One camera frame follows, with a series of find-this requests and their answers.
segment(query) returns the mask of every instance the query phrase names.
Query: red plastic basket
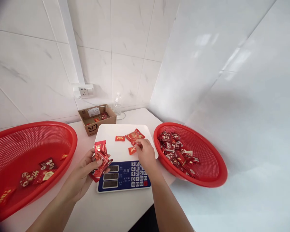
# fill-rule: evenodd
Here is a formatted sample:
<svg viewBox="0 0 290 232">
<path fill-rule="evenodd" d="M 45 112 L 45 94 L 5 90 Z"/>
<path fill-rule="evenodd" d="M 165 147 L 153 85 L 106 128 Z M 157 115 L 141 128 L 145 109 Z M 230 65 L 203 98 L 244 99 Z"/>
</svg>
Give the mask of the red plastic basket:
<svg viewBox="0 0 290 232">
<path fill-rule="evenodd" d="M 77 145 L 72 127 L 61 122 L 35 122 L 0 132 L 0 196 L 7 187 L 17 187 L 5 206 L 0 222 L 50 190 L 67 171 Z M 60 160 L 63 154 L 68 157 Z M 20 186 L 21 174 L 38 170 L 52 157 L 57 171 L 40 185 Z"/>
<path fill-rule="evenodd" d="M 187 176 L 165 157 L 158 140 L 163 131 L 178 133 L 186 150 L 192 150 L 193 156 L 200 159 L 201 164 L 193 166 L 193 171 L 199 179 Z M 175 177 L 209 188 L 219 187 L 226 182 L 227 167 L 221 155 L 207 139 L 191 128 L 172 122 L 162 123 L 155 129 L 154 143 L 159 153 L 159 161 Z"/>
</svg>

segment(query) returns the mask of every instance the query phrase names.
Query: sf express box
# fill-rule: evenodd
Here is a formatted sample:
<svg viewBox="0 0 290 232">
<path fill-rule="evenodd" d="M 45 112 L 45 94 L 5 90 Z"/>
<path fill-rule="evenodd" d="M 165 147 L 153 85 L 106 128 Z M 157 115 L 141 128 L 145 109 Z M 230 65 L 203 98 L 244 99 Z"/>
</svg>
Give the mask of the sf express box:
<svg viewBox="0 0 290 232">
<path fill-rule="evenodd" d="M 110 107 L 106 106 L 109 105 L 104 104 L 78 111 L 88 136 L 96 134 L 101 124 L 116 124 L 117 115 Z M 107 112 L 108 115 L 106 119 L 102 120 L 101 114 L 104 112 Z"/>
</svg>

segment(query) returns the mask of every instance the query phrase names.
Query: plastic bottle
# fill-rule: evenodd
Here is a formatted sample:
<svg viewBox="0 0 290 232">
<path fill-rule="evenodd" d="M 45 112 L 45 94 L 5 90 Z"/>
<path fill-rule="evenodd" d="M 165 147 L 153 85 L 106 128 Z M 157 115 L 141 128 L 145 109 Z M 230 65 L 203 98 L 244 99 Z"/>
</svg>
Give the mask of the plastic bottle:
<svg viewBox="0 0 290 232">
<path fill-rule="evenodd" d="M 116 115 L 120 115 L 121 114 L 121 94 L 120 94 L 120 92 L 117 92 L 117 96 L 115 98 L 113 111 L 114 111 L 114 113 Z"/>
</svg>

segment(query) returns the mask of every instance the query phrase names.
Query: white table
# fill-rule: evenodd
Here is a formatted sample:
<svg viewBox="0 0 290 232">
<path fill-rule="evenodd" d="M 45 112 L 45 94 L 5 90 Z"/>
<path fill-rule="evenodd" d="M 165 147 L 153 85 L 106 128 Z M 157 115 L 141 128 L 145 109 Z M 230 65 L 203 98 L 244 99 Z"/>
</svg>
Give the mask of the white table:
<svg viewBox="0 0 290 232">
<path fill-rule="evenodd" d="M 145 108 L 127 111 L 125 114 L 126 117 L 118 120 L 117 124 L 144 124 L 148 126 L 152 136 L 155 128 L 162 123 Z M 96 135 L 88 137 L 82 122 L 69 125 L 73 127 L 78 137 L 69 169 L 45 195 L 1 222 L 0 227 L 3 231 L 23 232 L 28 229 L 46 205 L 57 195 L 75 165 L 93 147 Z M 176 178 L 167 172 L 159 161 L 157 163 L 168 185 L 173 183 Z M 65 232 L 127 232 L 153 204 L 151 188 L 106 194 L 98 194 L 96 188 L 97 183 L 92 182 L 85 196 L 75 205 Z"/>
</svg>

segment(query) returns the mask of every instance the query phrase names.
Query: wall socket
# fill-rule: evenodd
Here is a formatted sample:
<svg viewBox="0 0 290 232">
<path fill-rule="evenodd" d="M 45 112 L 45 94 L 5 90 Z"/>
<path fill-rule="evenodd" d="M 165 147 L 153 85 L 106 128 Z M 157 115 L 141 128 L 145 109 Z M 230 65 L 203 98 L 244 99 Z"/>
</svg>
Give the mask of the wall socket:
<svg viewBox="0 0 290 232">
<path fill-rule="evenodd" d="M 74 95 L 81 98 L 93 98 L 94 88 L 93 84 L 75 85 L 73 87 Z"/>
</svg>

